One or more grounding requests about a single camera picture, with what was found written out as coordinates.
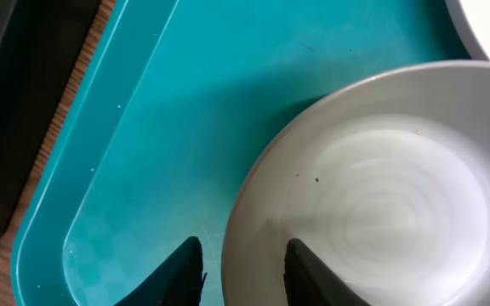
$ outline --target white bowl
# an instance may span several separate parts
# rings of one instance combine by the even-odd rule
[[[472,58],[490,60],[490,0],[446,0],[446,3]]]
[[[232,211],[227,305],[287,304],[290,238],[372,305],[490,305],[490,63],[373,76],[288,124]]]

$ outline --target teal tray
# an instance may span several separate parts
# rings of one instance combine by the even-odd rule
[[[120,0],[12,258],[19,305],[113,305],[186,237],[202,305],[240,184],[322,96],[372,74],[468,58],[443,0]]]

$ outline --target black device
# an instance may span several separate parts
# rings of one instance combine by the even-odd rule
[[[0,236],[100,0],[0,0]]]

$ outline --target wooden table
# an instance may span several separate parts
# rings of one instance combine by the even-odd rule
[[[50,127],[44,137],[41,149],[37,154],[37,159],[30,172],[30,177],[27,180],[26,186],[22,191],[18,206],[14,212],[10,226],[0,239],[0,306],[16,305],[13,296],[13,289],[10,282],[10,257],[14,242],[14,237],[20,226],[20,222],[26,213],[26,209],[30,204],[33,193],[37,187],[43,169],[45,168],[50,152],[54,147],[54,143],[58,138],[61,127],[66,119],[67,112],[71,107],[71,103],[75,99],[79,85],[84,77],[84,73],[88,68],[88,64],[94,55],[95,48],[101,38],[105,25],[115,6],[116,0],[101,0],[98,12],[95,15],[94,22],[90,26],[88,36],[83,44],[83,49],[75,62],[73,72],[67,81],[66,89],[61,96],[58,108],[54,113]]]

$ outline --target black object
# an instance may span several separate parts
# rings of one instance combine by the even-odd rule
[[[0,0],[0,235],[100,0]]]
[[[190,237],[116,306],[197,306],[202,273],[202,245]]]
[[[285,254],[288,306],[369,306],[300,239],[291,239]]]

